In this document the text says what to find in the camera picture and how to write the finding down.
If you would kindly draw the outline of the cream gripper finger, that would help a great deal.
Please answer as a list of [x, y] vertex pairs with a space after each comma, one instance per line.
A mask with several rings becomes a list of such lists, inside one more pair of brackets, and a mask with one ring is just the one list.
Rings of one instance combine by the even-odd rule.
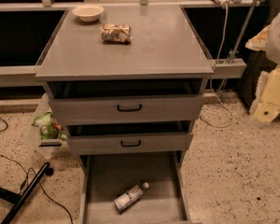
[[271, 123], [280, 114], [280, 66], [270, 73], [260, 73], [256, 98], [249, 113], [252, 120], [261, 124]]

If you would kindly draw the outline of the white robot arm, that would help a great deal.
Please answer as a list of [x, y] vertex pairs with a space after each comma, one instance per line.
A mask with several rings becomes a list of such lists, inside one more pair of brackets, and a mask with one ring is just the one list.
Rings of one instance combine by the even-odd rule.
[[253, 120], [268, 124], [280, 114], [280, 12], [245, 46], [254, 51], [265, 51], [267, 59], [277, 64], [267, 75], [266, 83], [250, 109]]

